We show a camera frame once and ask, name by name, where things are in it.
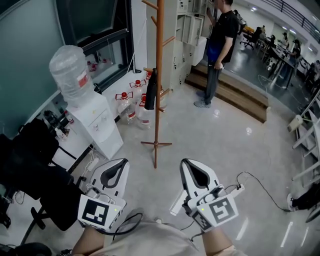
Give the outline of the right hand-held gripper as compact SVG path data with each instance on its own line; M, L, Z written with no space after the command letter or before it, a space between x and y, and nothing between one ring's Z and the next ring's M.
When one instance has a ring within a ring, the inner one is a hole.
M238 216L234 196L226 192L212 168L198 160L184 158L179 170L184 190L171 206L170 214L176 217L184 209L203 232ZM209 190L195 197L195 190L201 189Z

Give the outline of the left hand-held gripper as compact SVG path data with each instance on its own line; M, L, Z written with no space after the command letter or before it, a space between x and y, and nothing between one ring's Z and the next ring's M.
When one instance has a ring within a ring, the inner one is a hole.
M130 163L126 158L106 162L97 167L81 195L77 219L86 226L110 232L127 203L123 199Z

